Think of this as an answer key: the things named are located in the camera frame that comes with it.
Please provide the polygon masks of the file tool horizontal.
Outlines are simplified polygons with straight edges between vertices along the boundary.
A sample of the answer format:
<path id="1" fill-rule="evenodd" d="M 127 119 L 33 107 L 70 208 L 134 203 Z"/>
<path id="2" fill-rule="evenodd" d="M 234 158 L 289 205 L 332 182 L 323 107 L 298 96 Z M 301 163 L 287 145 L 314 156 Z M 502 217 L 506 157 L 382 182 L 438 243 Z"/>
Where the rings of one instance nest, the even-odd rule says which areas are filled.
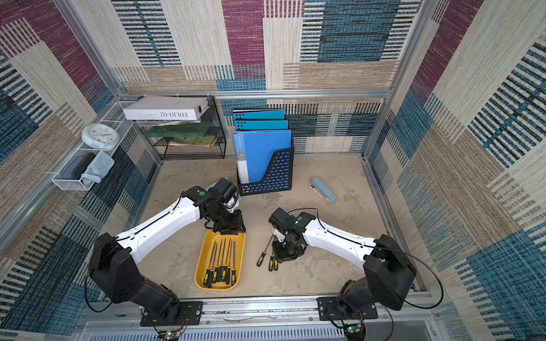
<path id="1" fill-rule="evenodd" d="M 203 285 L 204 285 L 204 287 L 206 287 L 206 288 L 208 288 L 208 287 L 207 287 L 207 278 L 208 278 L 209 266 L 210 266 L 210 260 L 209 260 L 209 263 L 208 263 L 208 266 L 207 266 L 207 269 L 206 269 L 206 272 L 205 272 L 205 276 L 204 276 L 204 278 L 203 278 Z"/>

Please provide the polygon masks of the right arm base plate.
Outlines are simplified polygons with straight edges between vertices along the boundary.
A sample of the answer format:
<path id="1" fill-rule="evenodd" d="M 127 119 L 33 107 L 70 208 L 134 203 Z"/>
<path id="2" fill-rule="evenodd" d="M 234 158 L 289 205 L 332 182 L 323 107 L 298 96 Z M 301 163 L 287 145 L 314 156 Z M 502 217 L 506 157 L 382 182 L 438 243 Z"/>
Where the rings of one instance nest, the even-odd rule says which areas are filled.
<path id="1" fill-rule="evenodd" d="M 378 318 L 377 309 L 373 304 L 355 309 L 334 296 L 320 296 L 316 301 L 321 321 L 371 320 Z"/>

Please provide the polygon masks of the file tool diagonal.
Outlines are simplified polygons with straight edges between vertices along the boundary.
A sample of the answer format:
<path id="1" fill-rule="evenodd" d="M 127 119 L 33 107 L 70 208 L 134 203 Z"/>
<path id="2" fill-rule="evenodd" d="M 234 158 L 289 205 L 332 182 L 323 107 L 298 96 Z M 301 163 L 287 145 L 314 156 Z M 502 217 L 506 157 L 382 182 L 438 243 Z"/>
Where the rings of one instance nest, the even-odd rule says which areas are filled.
<path id="1" fill-rule="evenodd" d="M 223 282 L 222 281 L 222 273 L 223 273 L 223 267 L 224 267 L 224 261 L 225 261 L 225 254 L 226 254 L 226 240 L 227 238 L 224 239 L 224 245 L 223 245 L 223 254 L 222 254 L 222 264 L 220 265 L 220 272 L 219 272 L 219 275 L 218 275 L 218 281 L 219 282 Z"/>

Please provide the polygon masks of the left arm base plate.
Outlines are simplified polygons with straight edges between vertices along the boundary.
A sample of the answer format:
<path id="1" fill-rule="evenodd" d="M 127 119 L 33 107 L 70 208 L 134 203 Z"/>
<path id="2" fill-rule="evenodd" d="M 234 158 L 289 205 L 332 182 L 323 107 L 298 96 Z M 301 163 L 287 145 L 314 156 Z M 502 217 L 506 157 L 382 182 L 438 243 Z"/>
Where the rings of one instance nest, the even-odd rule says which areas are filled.
<path id="1" fill-rule="evenodd" d="M 203 312 L 203 304 L 203 301 L 181 301 L 177 306 L 168 308 L 165 313 L 156 313 L 145 308 L 140 326 L 159 328 L 175 325 L 179 327 L 198 325 Z"/>

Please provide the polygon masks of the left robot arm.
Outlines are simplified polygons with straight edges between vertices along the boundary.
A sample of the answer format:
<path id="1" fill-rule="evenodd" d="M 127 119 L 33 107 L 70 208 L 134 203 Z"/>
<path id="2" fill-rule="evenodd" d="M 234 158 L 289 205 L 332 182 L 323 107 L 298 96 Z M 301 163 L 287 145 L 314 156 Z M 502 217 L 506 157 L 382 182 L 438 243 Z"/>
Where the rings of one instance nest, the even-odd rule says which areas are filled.
<path id="1" fill-rule="evenodd" d="M 167 325 L 181 322 L 183 311 L 176 294 L 138 269 L 153 249 L 184 227 L 204 220 L 205 228 L 220 234 L 244 232 L 236 186 L 226 178 L 208 188 L 183 191 L 169 207 L 132 229 L 95 240 L 88 276 L 111 303 L 131 302 Z"/>

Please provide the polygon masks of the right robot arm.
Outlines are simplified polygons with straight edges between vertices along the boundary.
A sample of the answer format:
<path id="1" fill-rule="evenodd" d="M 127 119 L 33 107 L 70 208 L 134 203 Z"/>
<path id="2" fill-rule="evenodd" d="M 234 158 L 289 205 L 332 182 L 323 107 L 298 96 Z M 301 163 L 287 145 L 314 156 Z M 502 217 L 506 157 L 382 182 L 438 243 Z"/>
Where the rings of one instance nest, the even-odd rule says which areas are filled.
<path id="1" fill-rule="evenodd" d="M 362 237 L 335 228 L 318 216 L 293 216 L 278 208 L 269 218 L 272 249 L 280 263 L 301 257 L 307 247 L 335 254 L 363 270 L 359 280 L 348 280 L 339 291 L 332 311 L 343 319 L 357 319 L 377 303 L 394 311 L 404 305 L 417 269 L 396 241 L 386 235 Z"/>

